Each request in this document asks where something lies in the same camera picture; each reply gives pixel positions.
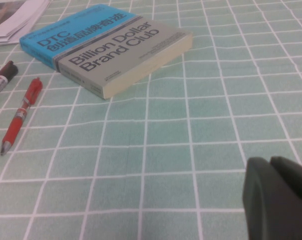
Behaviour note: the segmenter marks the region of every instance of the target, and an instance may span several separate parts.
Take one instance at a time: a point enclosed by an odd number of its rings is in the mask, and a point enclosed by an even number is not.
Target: paper
[[[49,0],[0,0],[0,46],[18,43],[48,4]]]

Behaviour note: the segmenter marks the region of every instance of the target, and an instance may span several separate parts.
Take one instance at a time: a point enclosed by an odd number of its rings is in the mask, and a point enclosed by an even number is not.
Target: black object
[[[302,166],[250,158],[242,199],[249,240],[302,240]]]
[[[16,65],[14,65],[13,61],[9,61],[6,66],[2,69],[3,72],[1,75],[7,78],[7,80],[10,82],[13,77],[15,77],[16,74],[18,74],[19,70]]]

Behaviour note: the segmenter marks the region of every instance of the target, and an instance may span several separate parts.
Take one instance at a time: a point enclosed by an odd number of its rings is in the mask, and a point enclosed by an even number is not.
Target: pen
[[[6,87],[6,85],[12,80],[12,78],[18,73],[18,68],[9,61],[0,70],[0,92]]]
[[[1,155],[5,155],[15,142],[15,139],[23,125],[23,122],[27,116],[27,112],[31,105],[36,102],[38,95],[43,88],[43,84],[40,78],[32,80],[29,88],[27,89],[25,96],[22,100],[22,106],[17,109],[16,114],[2,140]]]

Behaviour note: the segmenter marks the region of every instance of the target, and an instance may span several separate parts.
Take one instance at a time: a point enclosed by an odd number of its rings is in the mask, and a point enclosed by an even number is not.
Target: blue book cover
[[[20,38],[22,49],[107,99],[192,46],[192,33],[97,4]]]

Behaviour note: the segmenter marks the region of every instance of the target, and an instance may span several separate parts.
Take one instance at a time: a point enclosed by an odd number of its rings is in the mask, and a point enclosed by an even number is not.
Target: pen clip
[[[29,89],[27,89],[27,92],[25,94],[25,98],[30,102],[31,105],[36,102],[36,99],[40,94],[42,88],[43,84],[40,81],[39,77],[32,80]]]

